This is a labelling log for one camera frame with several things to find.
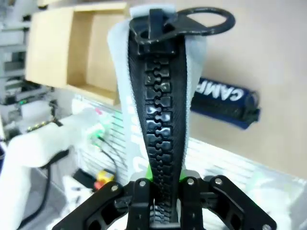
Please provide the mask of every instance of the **floor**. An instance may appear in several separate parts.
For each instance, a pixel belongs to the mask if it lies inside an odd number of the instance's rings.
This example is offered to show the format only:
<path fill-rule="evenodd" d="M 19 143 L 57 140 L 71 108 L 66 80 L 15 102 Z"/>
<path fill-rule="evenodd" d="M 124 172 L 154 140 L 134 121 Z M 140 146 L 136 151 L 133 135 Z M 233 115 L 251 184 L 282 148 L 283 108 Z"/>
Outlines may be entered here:
<path fill-rule="evenodd" d="M 31 171 L 32 187 L 25 208 L 24 217 L 31 215 L 40 206 L 43 199 L 46 178 L 36 169 Z M 46 226 L 58 218 L 65 205 L 65 196 L 54 185 L 51 186 L 47 205 L 41 214 L 21 230 L 45 230 Z"/>

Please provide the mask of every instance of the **cable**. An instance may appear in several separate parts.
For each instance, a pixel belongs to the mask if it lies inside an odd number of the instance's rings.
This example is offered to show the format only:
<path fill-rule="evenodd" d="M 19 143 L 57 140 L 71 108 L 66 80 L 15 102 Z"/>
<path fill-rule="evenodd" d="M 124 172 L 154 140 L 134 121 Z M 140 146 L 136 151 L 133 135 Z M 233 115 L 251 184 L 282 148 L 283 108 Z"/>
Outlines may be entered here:
<path fill-rule="evenodd" d="M 102 149 L 100 149 L 100 151 L 101 151 L 102 153 L 104 153 L 107 157 L 109 157 L 109 158 L 111 159 L 111 161 L 113 161 L 114 166 L 115 166 L 114 181 L 117 181 L 118 166 L 117 166 L 117 164 L 116 164 L 116 161 L 115 161 L 114 158 L 111 157 L 110 154 L 108 154 L 106 151 L 104 151 L 104 150 L 102 150 Z"/>
<path fill-rule="evenodd" d="M 117 156 L 120 158 L 121 162 L 123 163 L 124 167 L 126 169 L 128 169 L 128 166 L 126 165 L 124 159 L 122 158 L 122 156 L 119 154 L 119 152 L 108 142 L 106 142 L 105 139 L 103 139 L 102 137 L 98 137 L 99 140 L 103 141 L 104 143 L 106 143 L 109 147 L 111 147 L 111 149 L 117 154 Z"/>
<path fill-rule="evenodd" d="M 47 198 L 49 195 L 49 191 L 50 191 L 50 184 L 51 184 L 51 165 L 47 165 L 47 181 L 46 181 L 46 186 L 45 186 L 45 191 L 44 191 L 44 197 L 42 200 L 41 205 L 39 206 L 39 208 L 30 216 L 24 218 L 19 226 L 19 228 L 17 230 L 22 229 L 25 225 L 27 225 L 28 223 L 30 223 L 34 218 L 36 218 L 41 211 L 45 208 L 46 203 L 47 203 Z"/>

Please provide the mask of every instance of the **zipper teeth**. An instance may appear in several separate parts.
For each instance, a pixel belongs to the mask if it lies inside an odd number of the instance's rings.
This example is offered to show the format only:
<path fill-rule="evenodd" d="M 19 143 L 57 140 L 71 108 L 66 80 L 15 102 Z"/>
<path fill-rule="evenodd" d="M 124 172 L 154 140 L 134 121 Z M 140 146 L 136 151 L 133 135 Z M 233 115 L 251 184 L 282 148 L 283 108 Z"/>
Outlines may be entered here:
<path fill-rule="evenodd" d="M 169 58 L 145 60 L 145 110 L 147 152 L 157 186 L 155 220 L 169 222 L 172 208 L 173 139 L 172 89 Z"/>

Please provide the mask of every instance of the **bolt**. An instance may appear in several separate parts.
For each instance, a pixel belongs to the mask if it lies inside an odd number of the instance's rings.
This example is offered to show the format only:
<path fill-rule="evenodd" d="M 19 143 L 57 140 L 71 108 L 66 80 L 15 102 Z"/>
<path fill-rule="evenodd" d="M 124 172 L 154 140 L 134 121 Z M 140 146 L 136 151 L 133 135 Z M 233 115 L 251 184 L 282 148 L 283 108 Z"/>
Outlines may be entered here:
<path fill-rule="evenodd" d="M 118 186 L 117 185 L 112 186 L 111 191 L 115 192 L 116 190 L 118 190 Z"/>
<path fill-rule="evenodd" d="M 141 181 L 141 182 L 140 182 L 140 186 L 141 186 L 141 187 L 144 187 L 145 185 L 146 185 L 146 182 L 145 182 L 145 181 Z"/>
<path fill-rule="evenodd" d="M 215 183 L 218 184 L 218 185 L 221 185 L 223 183 L 223 181 L 220 178 L 216 178 Z"/>
<path fill-rule="evenodd" d="M 270 225 L 265 224 L 263 225 L 262 230 L 272 230 L 272 228 L 270 227 Z"/>
<path fill-rule="evenodd" d="M 193 184 L 194 184 L 194 180 L 191 179 L 191 178 L 189 178 L 189 179 L 187 180 L 187 182 L 188 182 L 189 185 L 193 185 Z"/>

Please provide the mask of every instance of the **cardboard box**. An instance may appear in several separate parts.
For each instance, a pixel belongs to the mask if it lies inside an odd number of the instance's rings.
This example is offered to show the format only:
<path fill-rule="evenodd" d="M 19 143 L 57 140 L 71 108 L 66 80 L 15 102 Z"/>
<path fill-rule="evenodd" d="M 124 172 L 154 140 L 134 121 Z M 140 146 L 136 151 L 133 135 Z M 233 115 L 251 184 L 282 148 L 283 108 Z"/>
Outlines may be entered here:
<path fill-rule="evenodd" d="M 95 3 L 34 14 L 26 79 L 67 88 L 102 103 L 119 103 L 107 33 L 128 15 L 126 3 Z"/>

